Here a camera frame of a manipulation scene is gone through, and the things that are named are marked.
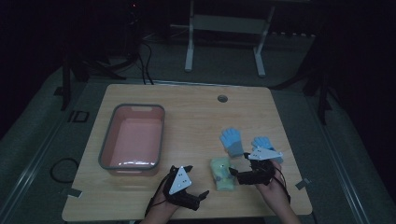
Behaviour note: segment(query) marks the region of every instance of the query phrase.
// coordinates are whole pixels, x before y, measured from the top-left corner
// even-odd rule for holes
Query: small hole
[[[219,95],[218,101],[221,103],[226,103],[228,101],[228,97],[226,95]]]

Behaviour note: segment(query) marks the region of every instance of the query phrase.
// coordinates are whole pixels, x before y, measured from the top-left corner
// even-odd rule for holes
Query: black cable
[[[282,172],[281,172],[279,169],[277,169],[277,170],[280,172],[280,175],[281,175],[282,178],[283,178],[283,184],[282,184],[282,182],[281,182],[278,178],[276,178],[275,176],[273,176],[273,179],[282,187],[283,191],[285,191],[285,194],[286,194],[286,196],[288,197],[288,201],[289,201],[289,203],[290,203],[291,197],[290,197],[289,192],[288,192],[288,189],[287,189],[287,187],[286,187],[286,179],[285,179],[285,176],[283,176]]]
[[[145,216],[149,213],[149,209],[150,209],[151,207],[156,206],[156,205],[158,205],[158,204],[160,204],[160,203],[166,202],[166,200],[164,200],[164,201],[162,201],[162,202],[160,202],[160,203],[152,204],[152,203],[154,202],[154,199],[155,199],[155,197],[157,196],[158,192],[160,191],[161,186],[163,185],[163,183],[165,182],[165,180],[169,177],[169,175],[170,175],[170,174],[166,175],[166,176],[163,178],[163,180],[161,181],[161,183],[160,183],[160,185],[158,186],[157,190],[155,190],[154,196],[152,196],[152,198],[149,200],[148,207],[146,208]]]
[[[154,85],[154,82],[152,81],[152,79],[151,79],[151,77],[150,77],[150,75],[149,75],[149,61],[150,61],[150,59],[151,59],[152,50],[151,50],[151,47],[150,47],[148,44],[146,44],[146,43],[144,43],[144,42],[142,42],[142,44],[143,44],[144,46],[146,46],[146,47],[148,48],[148,50],[149,50],[148,60],[147,60],[147,62],[146,62],[146,75],[147,75],[148,80],[149,80],[149,82],[151,83],[151,85]]]
[[[146,85],[146,79],[145,79],[145,65],[143,64],[143,60],[142,57],[140,56],[140,54],[138,54],[138,59],[140,61],[140,64],[142,65],[142,79],[143,79],[143,83]]]
[[[59,179],[58,177],[56,177],[55,174],[53,173],[53,170],[55,169],[55,167],[56,167],[57,165],[59,165],[61,162],[63,162],[63,161],[71,161],[71,162],[73,162],[73,163],[76,165],[76,168],[78,169],[79,164],[78,164],[78,162],[77,162],[75,159],[73,159],[73,158],[63,158],[63,159],[60,159],[60,160],[56,161],[56,162],[52,165],[52,167],[51,167],[50,170],[49,170],[49,175],[50,175],[50,177],[51,177],[53,180],[55,180],[55,181],[58,182],[58,183],[62,183],[62,184],[73,183],[74,178],[71,179],[71,180],[62,180],[62,179]]]
[[[314,211],[312,211],[311,215],[312,215],[312,218],[314,219],[314,222],[315,222],[316,224],[318,224],[317,216],[315,216]]]

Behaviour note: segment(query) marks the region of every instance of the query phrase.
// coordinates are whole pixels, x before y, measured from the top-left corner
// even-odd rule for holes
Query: white triangular marker
[[[176,192],[179,192],[183,189],[186,189],[188,186],[192,184],[189,176],[186,173],[186,170],[184,170],[183,166],[180,166],[178,168],[175,180],[172,184],[171,189],[169,190],[169,194],[174,194]]]
[[[253,149],[253,152],[250,155],[248,155],[248,158],[250,160],[263,161],[263,160],[269,160],[282,156],[283,156],[282,152],[276,152],[271,149],[267,149],[263,147],[255,147]]]

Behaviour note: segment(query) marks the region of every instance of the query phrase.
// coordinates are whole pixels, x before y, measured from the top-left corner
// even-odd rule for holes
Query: white table leg
[[[186,72],[192,71],[192,60],[194,57],[194,1],[190,0],[190,26],[189,26],[189,45],[187,46],[186,65],[184,70]]]
[[[271,19],[274,16],[274,11],[275,7],[271,7],[267,21],[262,29],[262,38],[260,39],[259,45],[253,48],[254,59],[256,60],[256,67],[259,77],[265,77],[264,65],[262,63],[262,46],[264,45],[265,37],[268,35]]]

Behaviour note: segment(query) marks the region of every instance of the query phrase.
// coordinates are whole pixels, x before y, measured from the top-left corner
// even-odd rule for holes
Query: metal frame
[[[207,16],[194,14],[194,0],[190,0],[189,45],[187,47],[186,64],[184,68],[185,71],[192,71],[192,61],[194,56],[194,30],[209,30],[260,35],[260,42],[256,47],[253,48],[253,53],[258,75],[259,77],[265,77],[265,70],[262,62],[262,47],[264,45],[265,37],[268,35],[268,30],[271,20],[274,16],[274,12],[275,7],[271,7],[266,20]]]

